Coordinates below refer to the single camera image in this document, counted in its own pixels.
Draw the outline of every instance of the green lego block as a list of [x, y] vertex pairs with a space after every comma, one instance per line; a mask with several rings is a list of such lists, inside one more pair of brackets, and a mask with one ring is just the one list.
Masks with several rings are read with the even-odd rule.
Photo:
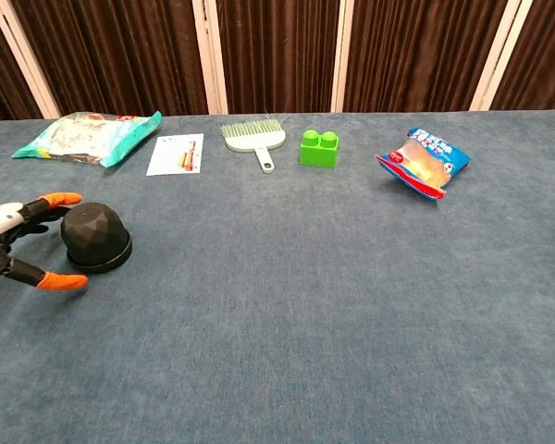
[[333, 131], [319, 134], [308, 129], [300, 145], [300, 165], [308, 167], [334, 168], [337, 164], [339, 136]]

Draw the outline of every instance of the teal plastic bag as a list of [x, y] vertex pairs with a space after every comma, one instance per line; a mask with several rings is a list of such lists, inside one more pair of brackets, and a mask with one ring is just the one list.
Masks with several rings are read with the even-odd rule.
[[12, 157], [75, 160], [109, 168], [121, 162], [161, 121], [158, 111], [151, 117], [73, 113], [56, 120]]

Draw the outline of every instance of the blue chip bag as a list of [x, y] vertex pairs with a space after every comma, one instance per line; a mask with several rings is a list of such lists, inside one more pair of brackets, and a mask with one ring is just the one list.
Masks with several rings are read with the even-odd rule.
[[67, 159], [112, 167], [161, 121], [158, 111], [151, 117], [73, 113], [56, 120], [12, 157]]
[[390, 174], [428, 199], [446, 197], [443, 187], [466, 167], [471, 158], [456, 146], [434, 134], [411, 128], [409, 139], [397, 151], [377, 155], [376, 160]]

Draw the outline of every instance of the table surface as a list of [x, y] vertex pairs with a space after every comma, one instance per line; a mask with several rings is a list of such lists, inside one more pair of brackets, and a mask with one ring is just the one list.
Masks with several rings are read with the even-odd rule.
[[[78, 191], [133, 238], [86, 290], [0, 277], [0, 443], [555, 443], [555, 111], [279, 116], [270, 175], [223, 143], [246, 118], [165, 117], [110, 170], [11, 159], [50, 122], [0, 122], [0, 204]], [[413, 126], [473, 158], [444, 201], [374, 160]], [[186, 133], [202, 173], [146, 177]], [[72, 272], [50, 227], [13, 254]]]

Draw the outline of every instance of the black dome object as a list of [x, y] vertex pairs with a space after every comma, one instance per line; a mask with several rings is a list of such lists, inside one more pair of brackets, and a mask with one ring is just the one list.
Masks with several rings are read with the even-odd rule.
[[70, 209], [61, 226], [68, 260], [84, 273], [104, 273], [131, 254], [131, 236], [115, 211], [102, 203]]

